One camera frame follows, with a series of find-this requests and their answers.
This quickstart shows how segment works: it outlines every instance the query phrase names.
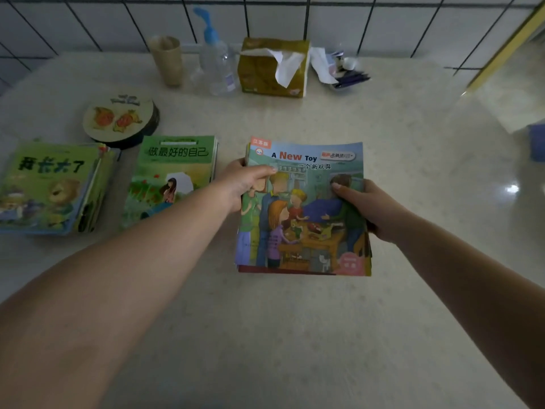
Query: white tissue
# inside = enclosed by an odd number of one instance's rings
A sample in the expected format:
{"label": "white tissue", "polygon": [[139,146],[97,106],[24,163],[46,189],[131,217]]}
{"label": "white tissue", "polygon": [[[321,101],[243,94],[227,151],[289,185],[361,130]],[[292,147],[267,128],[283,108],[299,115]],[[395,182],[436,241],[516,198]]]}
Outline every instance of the white tissue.
{"label": "white tissue", "polygon": [[270,50],[268,48],[255,48],[240,52],[243,56],[269,56],[274,57],[278,62],[276,66],[275,78],[280,86],[288,87],[295,76],[295,72],[305,60],[305,55],[297,52],[283,52]]}
{"label": "white tissue", "polygon": [[318,74],[318,79],[325,84],[338,83],[337,79],[329,73],[328,60],[325,58],[325,48],[310,47],[310,63]]}

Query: pink sticker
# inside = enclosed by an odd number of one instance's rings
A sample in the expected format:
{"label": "pink sticker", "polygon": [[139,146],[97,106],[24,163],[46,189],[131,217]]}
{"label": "pink sticker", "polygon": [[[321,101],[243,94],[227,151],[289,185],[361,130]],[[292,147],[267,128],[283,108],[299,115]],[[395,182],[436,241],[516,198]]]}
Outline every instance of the pink sticker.
{"label": "pink sticker", "polygon": [[338,259],[339,268],[335,274],[339,275],[365,275],[364,258],[355,253],[344,253]]}

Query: left hand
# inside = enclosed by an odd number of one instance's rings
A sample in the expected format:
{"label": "left hand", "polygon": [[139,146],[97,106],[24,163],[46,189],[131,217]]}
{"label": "left hand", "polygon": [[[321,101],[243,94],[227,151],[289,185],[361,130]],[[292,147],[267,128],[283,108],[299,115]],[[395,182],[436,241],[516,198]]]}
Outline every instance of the left hand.
{"label": "left hand", "polygon": [[227,165],[214,182],[221,189],[230,211],[236,212],[242,207],[241,195],[248,192],[256,180],[275,173],[276,169],[268,165],[244,166],[242,158]]}

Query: hand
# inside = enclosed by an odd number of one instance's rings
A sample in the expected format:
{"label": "hand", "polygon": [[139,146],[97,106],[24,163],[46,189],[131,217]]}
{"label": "hand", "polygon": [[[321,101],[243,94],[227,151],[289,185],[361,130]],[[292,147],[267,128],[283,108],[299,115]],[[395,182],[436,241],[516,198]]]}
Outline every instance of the hand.
{"label": "hand", "polygon": [[396,243],[406,229],[407,221],[415,215],[380,189],[373,181],[365,179],[365,192],[358,192],[339,184],[331,184],[333,191],[358,208],[360,214],[371,221],[369,231],[378,238]]}
{"label": "hand", "polygon": [[244,166],[244,158],[231,162],[214,181],[221,190],[231,212],[240,211],[240,197],[248,192],[258,179],[273,175],[276,169],[268,165]]}

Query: white tiled wall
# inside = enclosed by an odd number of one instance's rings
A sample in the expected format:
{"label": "white tiled wall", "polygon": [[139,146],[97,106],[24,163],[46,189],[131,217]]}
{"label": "white tiled wall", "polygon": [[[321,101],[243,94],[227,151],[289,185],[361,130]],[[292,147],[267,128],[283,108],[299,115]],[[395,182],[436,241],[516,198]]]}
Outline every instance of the white tiled wall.
{"label": "white tiled wall", "polygon": [[223,40],[303,39],[350,54],[417,57],[470,81],[542,0],[0,0],[0,94],[66,51],[145,52],[168,34],[203,42],[206,8]]}

